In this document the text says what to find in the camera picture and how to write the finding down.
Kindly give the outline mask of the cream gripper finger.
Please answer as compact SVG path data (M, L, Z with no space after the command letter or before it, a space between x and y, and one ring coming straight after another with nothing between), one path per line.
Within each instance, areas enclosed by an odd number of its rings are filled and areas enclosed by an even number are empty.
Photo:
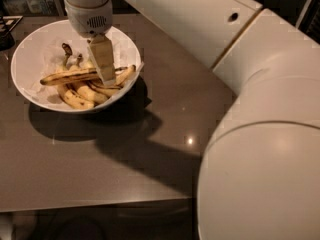
M111 40L105 35L89 39L88 53L102 83L105 86L114 84L115 67Z

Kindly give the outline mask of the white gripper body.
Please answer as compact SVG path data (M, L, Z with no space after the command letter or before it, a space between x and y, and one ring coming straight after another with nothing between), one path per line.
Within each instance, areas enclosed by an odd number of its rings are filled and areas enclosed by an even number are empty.
M84 38L104 35L112 26L111 0L65 0L71 26Z

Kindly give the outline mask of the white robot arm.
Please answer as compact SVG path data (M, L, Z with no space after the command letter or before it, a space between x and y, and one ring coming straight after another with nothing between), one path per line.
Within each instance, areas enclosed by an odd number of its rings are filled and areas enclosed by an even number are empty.
M125 1L234 93L201 162L200 240L320 240L320 46L254 0ZM111 13L64 3L81 35Z

